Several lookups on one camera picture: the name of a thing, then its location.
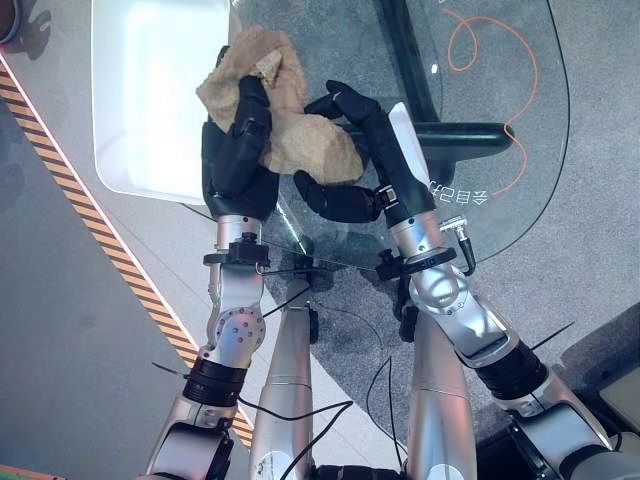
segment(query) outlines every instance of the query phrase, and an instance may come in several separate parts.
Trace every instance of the black cable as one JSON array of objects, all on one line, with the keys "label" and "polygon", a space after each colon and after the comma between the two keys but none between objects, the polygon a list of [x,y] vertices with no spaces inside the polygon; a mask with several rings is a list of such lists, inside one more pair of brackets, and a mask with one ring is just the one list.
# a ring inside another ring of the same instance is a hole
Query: black cable
[{"label": "black cable", "polygon": [[332,270],[329,270],[328,268],[323,268],[323,267],[311,267],[311,268],[289,268],[286,270],[269,270],[266,272],[258,272],[259,275],[262,275],[263,277],[269,276],[269,275],[278,275],[281,273],[312,273],[312,272],[331,272]]},{"label": "black cable", "polygon": [[548,337],[540,340],[538,343],[536,343],[533,347],[531,347],[531,351],[534,351],[536,348],[540,348],[542,345],[544,345],[545,343],[547,343],[549,340],[552,340],[553,338],[557,337],[558,335],[560,335],[562,332],[564,332],[567,328],[569,328],[571,325],[573,325],[576,322],[571,322],[568,323],[567,325],[565,325],[564,327],[560,328],[559,330],[553,332],[551,335],[549,335]]},{"label": "black cable", "polygon": [[287,469],[284,471],[284,473],[282,474],[282,476],[280,477],[280,480],[286,480],[287,475],[289,475],[289,473],[291,472],[291,470],[293,470],[293,468],[296,466],[296,464],[300,461],[300,459],[302,457],[304,457],[307,452],[309,450],[311,450],[313,448],[313,446],[318,443],[318,441],[324,437],[327,432],[331,429],[331,427],[333,427],[333,424],[336,423],[336,421],[338,420],[338,418],[340,417],[340,415],[342,415],[342,413],[349,408],[351,405],[353,405],[353,402],[351,400],[349,400],[348,402],[346,402],[347,404],[344,405],[340,410],[338,410],[338,412],[333,416],[333,418],[331,419],[331,421],[327,424],[326,427],[324,427],[324,429],[314,437],[313,440],[311,440],[306,447],[304,447],[300,453],[298,454],[298,456],[296,458],[293,459],[293,461],[289,464],[289,466],[287,467]]},{"label": "black cable", "polygon": [[190,207],[189,205],[187,205],[186,203],[181,203],[180,205],[182,205],[184,208],[186,208],[187,210],[191,210],[193,213],[195,213],[196,215],[200,215],[202,218],[206,218],[207,220],[209,220],[210,222],[213,222],[213,218],[211,218],[209,215],[205,215],[202,212],[197,211],[195,208]]},{"label": "black cable", "polygon": [[334,408],[342,407],[342,406],[347,405],[347,404],[349,404],[349,406],[351,406],[351,404],[353,404],[353,402],[351,400],[345,400],[344,402],[334,403],[333,405],[328,405],[326,407],[319,408],[318,410],[314,410],[313,412],[305,413],[304,415],[300,415],[298,417],[285,417],[285,416],[280,415],[280,414],[278,414],[276,412],[273,412],[273,411],[271,411],[271,410],[269,410],[267,408],[261,407],[260,405],[257,405],[255,403],[251,403],[251,402],[245,400],[244,398],[242,398],[240,396],[238,396],[238,401],[240,403],[246,405],[247,407],[255,408],[256,410],[260,410],[261,412],[268,413],[272,417],[276,417],[276,418],[279,418],[280,420],[285,420],[287,422],[295,422],[296,420],[302,420],[303,418],[312,417],[313,415],[315,415],[317,413],[326,412],[327,410],[333,410]]},{"label": "black cable", "polygon": [[[324,305],[321,302],[316,301],[315,302],[316,305],[326,309],[326,310],[333,310],[335,312],[339,312],[339,313],[346,313],[347,315],[353,315],[354,317],[362,320],[362,322],[364,322],[373,332],[373,334],[376,336],[376,338],[378,339],[378,343],[380,344],[380,353],[384,352],[384,343],[382,341],[382,337],[380,336],[380,334],[378,333],[378,330],[376,330],[376,328],[371,324],[371,322],[369,322],[366,318],[364,318],[362,315],[358,315],[355,312],[350,312],[349,310],[343,310],[341,308],[336,308],[336,307],[328,307],[326,305]],[[393,435],[391,435],[389,432],[387,432],[377,421],[375,418],[373,418],[373,415],[371,414],[371,410],[369,408],[369,394],[371,393],[371,388],[373,388],[373,383],[375,383],[375,380],[377,378],[377,376],[380,374],[380,371],[382,371],[382,368],[384,368],[384,365],[382,365],[382,367],[380,367],[379,371],[376,373],[376,375],[374,376],[372,383],[369,385],[369,390],[367,392],[367,398],[366,398],[366,407],[367,407],[367,415],[369,416],[369,418],[371,419],[371,421],[373,422],[373,424],[376,426],[376,428],[378,430],[380,430],[389,440],[393,441],[396,445],[396,449],[400,448],[405,455],[408,455],[407,453],[407,449],[404,447],[404,445],[402,445],[400,442],[398,442],[397,438],[394,440]]]},{"label": "black cable", "polygon": [[385,367],[385,365],[387,365],[387,363],[389,363],[391,360],[391,357],[387,358],[382,365],[380,365],[380,368],[378,368],[378,371],[375,373],[375,375],[373,376],[373,378],[371,379],[371,383],[369,384],[369,388],[367,389],[367,396],[365,397],[365,406],[367,408],[367,415],[369,415],[369,418],[371,419],[371,421],[373,422],[373,424],[378,427],[378,430],[380,430],[382,433],[384,433],[387,437],[389,437],[390,440],[394,441],[394,443],[396,444],[397,447],[399,447],[400,449],[402,449],[402,451],[405,453],[405,455],[408,455],[407,453],[407,449],[404,448],[403,445],[399,445],[397,439],[394,440],[393,436],[390,435],[384,428],[382,428],[382,426],[380,426],[380,424],[376,421],[375,418],[373,418],[373,415],[371,415],[371,409],[369,407],[369,397],[371,396],[371,390],[373,389],[374,384],[376,383],[376,380],[378,378],[378,375],[380,375],[380,372],[382,371],[382,369]]},{"label": "black cable", "polygon": [[614,449],[614,451],[619,452],[620,451],[620,447],[622,446],[622,430],[620,429],[620,427],[613,420],[611,420],[611,418],[609,418],[608,415],[605,415],[600,410],[596,410],[595,408],[591,408],[591,407],[589,407],[589,410],[596,417],[598,417],[598,420],[600,420],[602,423],[607,424],[607,426],[611,430],[613,430],[613,432],[616,434],[616,436],[617,436],[616,445],[615,445],[615,447],[613,447],[613,449]]},{"label": "black cable", "polygon": [[391,369],[393,366],[393,360],[389,355],[389,415],[391,416],[391,433],[393,435],[393,446],[396,447],[396,456],[398,457],[398,464],[400,465],[400,471],[402,471],[402,459],[400,458],[400,450],[398,450],[398,437],[396,436],[396,422],[393,419],[393,399],[391,398]]},{"label": "black cable", "polygon": [[356,317],[357,319],[361,320],[364,324],[367,325],[367,327],[369,327],[369,329],[373,332],[373,334],[378,339],[378,344],[380,345],[380,352],[382,353],[384,351],[384,343],[382,342],[382,337],[380,336],[380,334],[378,333],[376,328],[371,324],[371,322],[369,322],[362,315],[358,315],[355,312],[350,312],[349,310],[343,310],[342,308],[328,307],[324,303],[318,302],[317,300],[314,302],[314,304],[318,305],[319,307],[324,308],[325,310],[332,310],[332,311],[338,312],[338,313],[346,313],[347,315],[352,315],[352,316]]},{"label": "black cable", "polygon": [[298,298],[300,295],[302,295],[304,292],[308,292],[309,290],[311,290],[311,286],[308,286],[305,289],[300,290],[298,293],[296,293],[293,297],[291,297],[289,300],[287,300],[286,302],[281,303],[280,305],[278,305],[276,308],[274,308],[273,310],[269,310],[267,313],[265,313],[262,318],[267,318],[269,315],[271,315],[272,313],[276,313],[278,310],[280,310],[283,307],[286,307],[287,305],[289,305],[291,302],[293,302],[296,298]]}]

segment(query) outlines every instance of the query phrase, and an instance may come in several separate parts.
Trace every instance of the gray carpet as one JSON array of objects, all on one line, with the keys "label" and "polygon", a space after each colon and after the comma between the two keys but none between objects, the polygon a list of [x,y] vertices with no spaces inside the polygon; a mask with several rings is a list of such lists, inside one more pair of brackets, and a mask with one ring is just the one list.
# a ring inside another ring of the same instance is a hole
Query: gray carpet
[{"label": "gray carpet", "polygon": [[[282,2],[283,6],[284,3],[288,8],[242,2],[241,18],[245,26],[260,23],[280,28],[290,36],[307,72],[312,98],[324,93],[326,78],[347,80],[386,106],[402,98],[378,23],[379,12],[371,2],[349,2],[348,8],[337,8],[332,2]],[[426,67],[435,55],[440,71],[445,72],[441,77],[434,76],[438,78],[429,76],[435,103],[443,107],[442,118],[504,121],[506,112],[515,113],[516,106],[526,101],[531,85],[531,62],[524,46],[508,32],[496,33],[495,25],[474,23],[480,52],[477,68],[454,77],[447,73],[446,38],[455,23],[436,19],[435,15],[442,13],[425,8],[421,2],[409,4],[414,18],[430,19],[430,34],[439,45],[437,53],[429,49],[422,53]],[[479,265],[473,277],[475,291],[488,297],[530,345],[575,321],[573,328],[538,353],[548,364],[555,365],[571,386],[584,387],[585,383],[596,383],[585,376],[584,370],[599,368],[607,358],[610,343],[621,347],[627,363],[640,358],[637,336],[629,334],[637,332],[634,309],[626,314],[630,319],[627,330],[608,329],[606,335],[589,337],[590,348],[583,349],[580,343],[587,334],[627,311],[640,297],[639,170],[634,140],[639,105],[638,96],[631,93],[637,90],[635,79],[640,74],[635,55],[640,10],[637,3],[625,1],[606,5],[553,2],[551,6],[567,64],[572,105],[562,171],[568,99],[546,2],[456,2],[455,9],[464,16],[494,16],[522,33],[535,52],[540,78],[535,101],[526,115],[514,122],[516,134],[529,153],[529,165],[519,185],[484,206],[454,210],[440,200],[438,207],[441,218],[454,211],[464,211],[469,217],[472,239],[481,259],[500,252],[524,235],[506,251]],[[416,25],[416,30],[419,34],[429,33],[424,24]],[[464,56],[464,42],[469,40],[461,36],[459,41],[454,58]],[[510,62],[513,59],[514,63],[501,63],[504,58]],[[493,78],[491,69],[500,72],[495,83],[489,81]],[[444,86],[443,95],[439,93],[439,82]],[[458,168],[453,186],[461,189],[458,185],[466,182],[472,185],[465,187],[469,190],[491,191],[509,183],[519,161],[514,146],[499,158],[465,162]],[[545,208],[558,175],[553,198],[540,220],[528,230]],[[388,245],[382,225],[342,228],[319,220],[295,203],[295,195],[287,191],[291,188],[287,182],[290,181],[283,181],[281,192],[289,208],[288,220],[314,240],[319,258],[367,267],[375,263],[375,253],[382,245]],[[281,219],[276,216],[271,222],[265,238],[295,249],[296,242],[282,234],[285,229]],[[371,376],[386,351],[392,352],[395,412],[404,439],[413,349],[397,336],[397,322],[390,312],[393,285],[380,284],[367,270],[333,268],[337,269],[333,278],[323,281],[315,296],[321,335],[313,353],[347,393],[364,406]],[[274,297],[282,298],[282,280],[270,282],[269,288]],[[468,379],[477,436],[482,439],[503,425],[505,417],[491,404],[488,393],[472,373]],[[380,380],[373,389],[371,404],[374,415],[388,428],[384,381]]]}]

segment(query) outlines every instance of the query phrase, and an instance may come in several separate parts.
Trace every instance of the floor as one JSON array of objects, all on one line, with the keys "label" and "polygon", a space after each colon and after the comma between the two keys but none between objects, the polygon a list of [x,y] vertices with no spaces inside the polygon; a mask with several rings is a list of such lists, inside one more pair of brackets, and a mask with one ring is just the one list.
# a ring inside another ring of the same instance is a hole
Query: floor
[{"label": "floor", "polygon": [[[71,8],[68,3],[25,1],[30,21],[22,38],[3,55],[83,181],[190,332],[202,341],[210,302],[207,271],[200,258],[211,248],[213,226],[179,205],[122,197],[100,184],[92,161],[90,4],[76,1]],[[624,0],[606,5],[552,1],[551,7],[571,95],[567,156],[554,196],[540,220],[515,245],[482,262],[473,285],[529,344],[575,321],[538,353],[571,386],[584,388],[600,381],[607,373],[601,370],[611,372],[640,358],[640,200],[636,195],[640,163],[634,143],[639,133],[635,122],[639,105],[637,98],[629,95],[640,74],[635,55],[640,8]],[[43,28],[45,23],[50,27]],[[40,379],[0,396],[7,404],[20,399],[20,405],[29,405],[35,417],[35,421],[16,422],[2,416],[3,429],[10,426],[7,431],[17,440],[3,435],[0,463],[69,478],[130,478],[140,472],[156,427],[177,389],[175,379],[154,370],[149,361],[158,358],[172,365],[177,357],[128,295],[116,272],[109,270],[106,259],[100,258],[97,247],[92,249],[91,238],[71,209],[65,210],[57,187],[46,178],[46,171],[38,168],[37,158],[30,158],[34,156],[15,124],[6,115],[0,120],[2,178],[12,179],[11,188],[0,192],[0,239],[8,245],[2,249],[2,264],[10,272],[0,283],[3,304],[4,299],[10,300],[2,314],[6,330],[0,358],[11,366],[1,375],[4,384],[16,384],[33,372]],[[166,229],[165,225],[175,228]],[[26,240],[50,237],[47,242]],[[78,258],[82,262],[69,268]],[[64,282],[58,280],[61,275]],[[55,285],[73,288],[61,291],[59,286],[53,288]],[[274,305],[281,299],[281,289],[273,284],[270,290],[265,302]],[[26,300],[25,292],[31,291],[38,295]],[[353,291],[359,292],[359,298],[354,298]],[[337,271],[319,288],[315,301],[322,319],[321,340],[313,353],[317,359],[314,382],[321,388],[316,388],[315,400],[320,406],[348,394],[360,407],[364,405],[381,353],[374,347],[377,339],[369,327],[354,316],[358,314],[375,327],[394,355],[394,410],[399,431],[405,432],[413,352],[398,339],[393,317],[380,314],[389,312],[389,293],[389,288],[375,285],[367,274],[353,268]],[[105,304],[114,305],[112,311],[105,312],[101,308]],[[24,319],[36,321],[54,315],[65,321],[55,329],[44,322],[34,324],[36,332],[43,332],[40,335],[24,324]],[[125,326],[129,335],[116,335]],[[275,330],[270,330],[272,337]],[[70,342],[72,335],[83,342]],[[24,355],[21,347],[29,341],[53,355],[46,362],[58,365],[54,371],[40,371],[36,358]],[[127,353],[101,355],[105,349]],[[257,398],[268,358],[267,350],[256,359],[247,382],[247,397]],[[112,381],[96,379],[93,372],[98,369]],[[136,387],[123,389],[122,385]],[[82,397],[68,394],[73,388],[86,386],[91,388],[85,388]],[[472,375],[469,388],[477,436],[482,438],[501,425],[504,417]],[[54,392],[49,403],[38,401],[43,392]],[[130,407],[121,408],[123,403]],[[374,388],[371,404],[374,416],[388,427],[384,382]],[[352,410],[336,425],[335,436],[318,444],[315,451],[320,461],[393,466],[390,443],[381,434],[369,433],[375,430],[362,408]],[[52,411],[60,412],[55,422]],[[326,421],[318,419],[318,425]],[[38,448],[37,456],[32,454],[33,445]],[[64,452],[68,451],[81,452],[78,460],[66,461],[68,454]]]}]

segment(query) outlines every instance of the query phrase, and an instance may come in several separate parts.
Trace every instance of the cable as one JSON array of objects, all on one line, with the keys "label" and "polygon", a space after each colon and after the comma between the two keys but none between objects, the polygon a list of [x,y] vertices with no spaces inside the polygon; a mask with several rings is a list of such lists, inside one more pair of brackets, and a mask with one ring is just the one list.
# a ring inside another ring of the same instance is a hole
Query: cable
[{"label": "cable", "polygon": [[302,457],[304,457],[307,452],[309,450],[311,450],[313,448],[313,446],[318,443],[318,441],[324,437],[327,432],[331,429],[331,427],[333,427],[333,424],[336,423],[336,421],[338,420],[338,418],[340,417],[340,415],[342,415],[342,413],[349,408],[351,405],[353,405],[353,402],[351,400],[349,400],[348,402],[346,402],[347,404],[344,405],[340,410],[338,410],[338,412],[333,416],[333,418],[331,419],[331,421],[327,424],[326,427],[324,427],[324,429],[314,437],[313,440],[311,440],[306,447],[304,447],[300,453],[298,454],[298,456],[296,458],[293,459],[293,461],[289,464],[289,466],[287,467],[287,469],[284,471],[284,473],[282,474],[282,476],[280,477],[280,480],[286,480],[287,475],[289,475],[289,473],[291,472],[291,470],[293,470],[293,468],[296,466],[296,464],[300,461],[300,459]]},{"label": "cable", "polygon": [[568,323],[567,325],[565,325],[564,327],[560,328],[559,330],[555,331],[554,333],[552,333],[551,335],[549,335],[547,338],[544,338],[542,340],[540,340],[538,343],[536,343],[533,347],[531,347],[531,351],[533,352],[536,348],[540,348],[542,345],[544,345],[545,343],[547,343],[549,340],[554,339],[555,337],[557,337],[558,335],[560,335],[562,332],[564,332],[567,328],[569,328],[571,325],[573,325],[576,322],[571,322]]},{"label": "cable", "polygon": [[[380,426],[380,424],[375,420],[375,418],[373,418],[373,415],[371,415],[371,409],[369,407],[369,397],[371,396],[371,390],[373,390],[373,386],[378,378],[378,375],[380,375],[380,372],[382,371],[382,369],[385,367],[385,365],[387,365],[387,363],[390,363],[391,361],[391,356],[389,356],[389,358],[387,358],[382,365],[380,365],[380,368],[378,368],[378,371],[375,373],[375,375],[373,376],[373,378],[371,379],[371,383],[369,384],[369,388],[367,389],[367,396],[365,397],[365,406],[367,408],[367,415],[369,415],[369,418],[371,419],[371,421],[373,422],[373,424],[378,427],[378,430],[380,430],[382,433],[384,433],[387,437],[389,437],[390,440],[392,440],[395,444],[396,444],[396,448],[400,448],[405,455],[408,455],[407,453],[407,449],[404,448],[404,446],[402,444],[399,444],[397,438],[394,439],[393,435],[390,435],[384,428],[382,428]],[[400,469],[402,469],[402,461],[399,460],[400,463]]]},{"label": "cable", "polygon": [[391,398],[391,369],[393,366],[393,360],[391,359],[391,355],[389,355],[389,415],[391,416],[391,433],[393,435],[393,446],[396,447],[396,456],[398,457],[398,464],[400,465],[400,471],[402,471],[402,459],[400,458],[400,450],[398,450],[398,437],[396,436],[396,422],[393,419],[393,399]]},{"label": "cable", "polygon": [[174,375],[178,375],[179,377],[182,377],[185,380],[187,378],[189,378],[189,374],[188,373],[178,372],[177,370],[173,370],[172,368],[165,367],[164,365],[160,365],[159,363],[156,363],[156,362],[151,362],[151,364],[154,367],[158,367],[160,370],[164,370],[165,372],[173,373]]},{"label": "cable", "polygon": [[352,315],[356,318],[358,318],[359,320],[361,320],[363,323],[365,323],[367,325],[367,327],[369,327],[369,329],[373,332],[373,334],[376,336],[376,338],[378,339],[378,344],[380,345],[380,352],[383,353],[384,352],[384,343],[382,342],[382,337],[380,336],[380,334],[378,333],[378,331],[376,330],[376,328],[371,324],[371,322],[369,322],[366,318],[364,318],[362,315],[358,315],[355,312],[350,312],[349,310],[343,310],[342,308],[336,308],[336,307],[327,307],[324,303],[321,303],[319,301],[314,301],[315,305],[318,305],[319,307],[324,308],[325,310],[332,310],[334,312],[338,312],[338,313],[346,313],[347,315]]},{"label": "cable", "polygon": [[285,420],[287,422],[295,422],[296,420],[302,420],[303,418],[312,417],[317,413],[326,412],[327,410],[332,410],[334,408],[342,407],[342,406],[345,406],[347,404],[349,404],[349,406],[351,406],[353,404],[353,401],[345,400],[344,402],[334,403],[333,405],[328,405],[326,407],[319,408],[318,410],[314,410],[313,412],[305,413],[304,415],[300,415],[298,417],[285,417],[285,416],[280,415],[278,413],[275,413],[275,412],[273,412],[273,411],[271,411],[271,410],[269,410],[267,408],[261,407],[260,405],[248,402],[247,400],[245,400],[244,398],[242,398],[240,396],[238,396],[238,401],[240,403],[243,403],[247,407],[255,408],[256,410],[260,410],[261,412],[268,413],[272,417],[278,418],[280,420]]},{"label": "cable", "polygon": [[[364,318],[362,315],[358,315],[355,312],[350,312],[349,310],[343,310],[341,308],[335,308],[335,307],[328,307],[326,305],[324,305],[321,302],[316,301],[315,302],[316,305],[326,309],[326,310],[332,310],[335,312],[339,312],[339,313],[346,313],[347,315],[352,315],[358,319],[360,319],[362,322],[364,322],[369,329],[373,332],[373,334],[376,336],[376,338],[378,339],[378,343],[380,345],[380,353],[384,353],[384,343],[382,341],[382,337],[380,336],[380,334],[378,333],[378,330],[376,330],[376,328],[371,324],[371,322],[369,322],[366,318]],[[380,371],[382,371],[382,368],[384,368],[384,365],[386,365],[387,362],[385,362],[380,369],[378,370],[378,372],[376,373],[376,375],[374,376],[372,383],[369,385],[369,390],[367,392],[367,398],[366,398],[366,407],[367,407],[367,415],[369,416],[369,418],[371,419],[371,421],[373,422],[373,424],[376,426],[376,428],[378,430],[380,430],[387,438],[389,438],[389,440],[393,441],[396,449],[400,448],[405,455],[407,454],[407,449],[404,447],[404,445],[402,445],[397,438],[394,440],[394,435],[390,434],[389,432],[387,432],[377,421],[375,418],[373,418],[373,415],[371,414],[371,410],[369,408],[369,394],[371,393],[371,389],[373,388],[373,383],[375,383],[375,380],[377,378],[377,376],[380,374]]]},{"label": "cable", "polygon": [[258,272],[258,275],[262,275],[263,277],[269,275],[279,275],[281,273],[312,273],[312,272],[332,272],[328,268],[323,267],[311,267],[311,268],[290,268],[286,270],[269,270],[266,272]]},{"label": "cable", "polygon": [[291,297],[289,300],[287,300],[286,302],[281,303],[280,305],[278,305],[276,308],[274,308],[273,310],[269,310],[267,313],[265,313],[262,318],[267,318],[269,315],[271,315],[272,313],[276,313],[278,310],[280,310],[283,307],[286,307],[287,305],[289,305],[291,302],[293,302],[296,298],[298,298],[300,295],[302,295],[304,292],[307,292],[311,290],[311,286],[308,286],[307,288],[300,290],[298,293],[296,293],[293,297]]}]

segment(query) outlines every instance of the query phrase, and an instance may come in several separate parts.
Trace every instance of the yellow and black striped tape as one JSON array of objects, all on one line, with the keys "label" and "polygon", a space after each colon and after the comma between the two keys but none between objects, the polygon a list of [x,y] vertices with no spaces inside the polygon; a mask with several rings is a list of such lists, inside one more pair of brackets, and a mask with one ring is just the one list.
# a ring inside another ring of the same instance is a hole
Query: yellow and black striped tape
[{"label": "yellow and black striped tape", "polygon": [[[93,238],[164,333],[167,341],[187,367],[191,368],[197,357],[197,345],[84,186],[1,56],[0,61],[0,97]],[[250,448],[253,427],[241,410],[236,414],[233,430],[243,445]]]}]

